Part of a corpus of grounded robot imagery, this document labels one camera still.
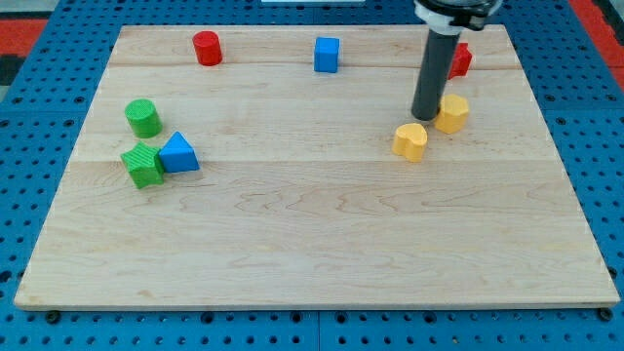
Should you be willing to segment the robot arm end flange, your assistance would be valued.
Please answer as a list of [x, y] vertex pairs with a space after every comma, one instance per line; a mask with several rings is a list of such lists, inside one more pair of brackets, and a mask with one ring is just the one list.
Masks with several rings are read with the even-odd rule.
[[502, 0], [414, 0], [414, 13], [434, 32], [451, 36], [463, 29], [481, 31]]

